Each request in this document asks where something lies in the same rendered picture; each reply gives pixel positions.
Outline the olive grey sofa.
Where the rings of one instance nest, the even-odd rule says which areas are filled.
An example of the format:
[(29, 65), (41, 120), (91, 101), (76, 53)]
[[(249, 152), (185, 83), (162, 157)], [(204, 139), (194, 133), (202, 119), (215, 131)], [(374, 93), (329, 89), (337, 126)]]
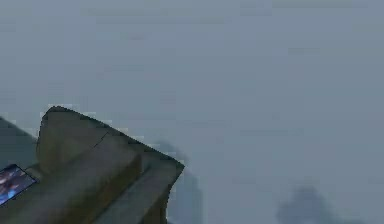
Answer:
[(37, 180), (0, 206), (0, 224), (169, 224), (171, 189), (184, 166), (89, 116), (62, 106), (38, 137), (0, 116), (0, 170)]

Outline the laptop with blue screen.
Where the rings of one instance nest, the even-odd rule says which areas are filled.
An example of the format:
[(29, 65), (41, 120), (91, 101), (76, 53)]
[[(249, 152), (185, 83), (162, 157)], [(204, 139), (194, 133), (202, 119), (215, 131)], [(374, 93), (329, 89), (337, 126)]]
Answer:
[(0, 206), (28, 189), (37, 180), (16, 164), (0, 170)]

